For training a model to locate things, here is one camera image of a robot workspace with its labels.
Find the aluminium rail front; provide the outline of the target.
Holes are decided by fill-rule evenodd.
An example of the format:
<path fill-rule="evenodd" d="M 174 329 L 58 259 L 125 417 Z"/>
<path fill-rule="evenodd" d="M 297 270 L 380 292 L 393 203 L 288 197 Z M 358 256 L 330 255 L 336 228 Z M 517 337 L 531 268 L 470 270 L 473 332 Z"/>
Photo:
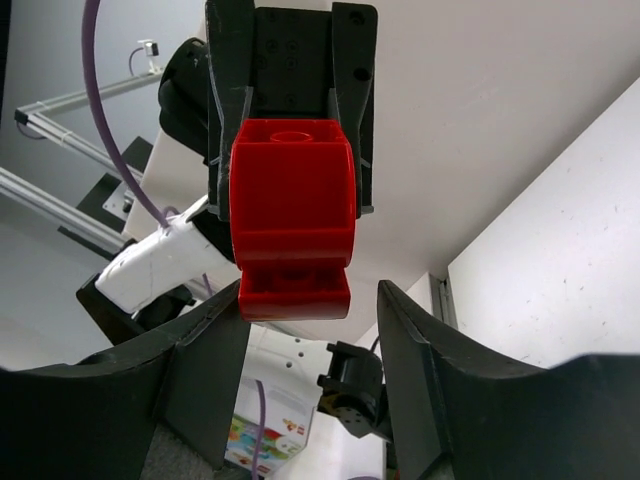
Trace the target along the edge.
<path fill-rule="evenodd" d="M 15 110 L 31 104 L 49 104 L 83 88 L 82 79 L 69 84 L 13 75 L 6 80 L 1 133 L 1 166 L 29 183 L 75 206 L 112 168 L 75 152 L 66 143 L 29 140 L 13 124 Z M 104 100 L 104 110 L 120 149 L 136 138 L 153 141 L 159 131 L 158 82 L 140 82 L 135 88 Z M 14 263 L 78 263 L 85 269 L 105 264 L 105 259 L 68 237 L 30 208 L 1 198 L 1 258 Z"/>

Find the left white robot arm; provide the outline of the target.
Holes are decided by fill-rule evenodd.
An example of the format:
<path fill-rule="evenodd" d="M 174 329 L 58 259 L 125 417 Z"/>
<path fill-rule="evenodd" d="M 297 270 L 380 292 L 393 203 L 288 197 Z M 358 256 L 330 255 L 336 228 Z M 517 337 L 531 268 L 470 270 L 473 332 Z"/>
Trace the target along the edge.
<path fill-rule="evenodd" d="M 231 265 L 250 322 L 348 315 L 356 222 L 373 211 L 377 9 L 209 1 L 205 35 L 162 73 L 162 131 L 198 154 L 206 194 L 161 212 L 123 161 L 97 85 L 100 5 L 86 3 L 84 80 L 100 136 L 157 229 L 121 250 L 77 297 L 119 343 L 176 317 L 171 291 Z"/>

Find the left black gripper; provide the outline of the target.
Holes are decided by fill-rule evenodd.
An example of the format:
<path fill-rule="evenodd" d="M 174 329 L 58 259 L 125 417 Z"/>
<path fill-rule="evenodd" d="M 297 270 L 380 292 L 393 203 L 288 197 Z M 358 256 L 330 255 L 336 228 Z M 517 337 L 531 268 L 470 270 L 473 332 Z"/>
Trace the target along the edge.
<path fill-rule="evenodd" d="M 252 94 L 254 118 L 329 116 L 331 51 L 330 110 L 353 152 L 356 216 L 371 214 L 376 8 L 335 2 L 330 14 L 276 7 L 255 10 L 252 1 L 219 0 L 205 3 L 205 20 L 209 210 L 221 220 L 229 218 L 231 149 L 249 114 Z"/>

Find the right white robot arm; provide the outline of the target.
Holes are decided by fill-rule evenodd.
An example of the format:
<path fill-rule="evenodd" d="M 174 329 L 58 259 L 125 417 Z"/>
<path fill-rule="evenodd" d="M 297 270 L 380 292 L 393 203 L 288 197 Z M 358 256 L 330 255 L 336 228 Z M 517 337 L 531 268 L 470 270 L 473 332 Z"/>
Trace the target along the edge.
<path fill-rule="evenodd" d="M 378 286 L 381 350 L 315 346 L 244 321 L 238 286 L 145 329 L 97 316 L 111 347 L 76 365 L 1 373 L 5 479 L 214 478 L 250 344 L 356 437 L 395 449 L 404 479 L 635 479 L 639 359 L 544 369 L 493 351 Z"/>

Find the lego box colourful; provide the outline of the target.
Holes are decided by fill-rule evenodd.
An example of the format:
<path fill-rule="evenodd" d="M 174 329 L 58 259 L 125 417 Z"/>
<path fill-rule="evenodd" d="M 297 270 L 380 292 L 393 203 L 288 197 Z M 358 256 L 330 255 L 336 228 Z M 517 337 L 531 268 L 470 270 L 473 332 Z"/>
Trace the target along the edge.
<path fill-rule="evenodd" d="M 261 477 L 274 474 L 307 444 L 314 407 L 284 388 L 241 379 L 225 460 Z"/>

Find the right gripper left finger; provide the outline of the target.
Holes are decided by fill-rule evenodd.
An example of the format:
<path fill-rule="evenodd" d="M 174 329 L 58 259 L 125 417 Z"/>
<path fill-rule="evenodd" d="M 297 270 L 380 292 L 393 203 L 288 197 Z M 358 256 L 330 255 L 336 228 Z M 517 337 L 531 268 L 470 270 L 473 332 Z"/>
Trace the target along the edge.
<path fill-rule="evenodd" d="M 248 345 L 239 287 L 76 365 L 1 373 L 5 479 L 213 479 Z"/>

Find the red round lego piece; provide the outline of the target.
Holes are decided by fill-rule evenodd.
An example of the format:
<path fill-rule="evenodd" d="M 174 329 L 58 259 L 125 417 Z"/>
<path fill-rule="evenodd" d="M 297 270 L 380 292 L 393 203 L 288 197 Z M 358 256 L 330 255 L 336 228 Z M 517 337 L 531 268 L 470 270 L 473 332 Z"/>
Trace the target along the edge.
<path fill-rule="evenodd" d="M 347 316 L 356 184 L 337 121 L 246 120 L 231 152 L 229 214 L 245 320 Z"/>

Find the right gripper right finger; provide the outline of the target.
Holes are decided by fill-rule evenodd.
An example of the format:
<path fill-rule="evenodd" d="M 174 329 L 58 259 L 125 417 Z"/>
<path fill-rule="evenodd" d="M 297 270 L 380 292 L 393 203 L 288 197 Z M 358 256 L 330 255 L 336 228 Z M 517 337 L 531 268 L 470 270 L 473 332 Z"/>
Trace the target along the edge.
<path fill-rule="evenodd" d="M 393 282 L 377 318 L 404 479 L 635 479 L 639 359 L 588 354 L 544 369 L 433 317 Z"/>

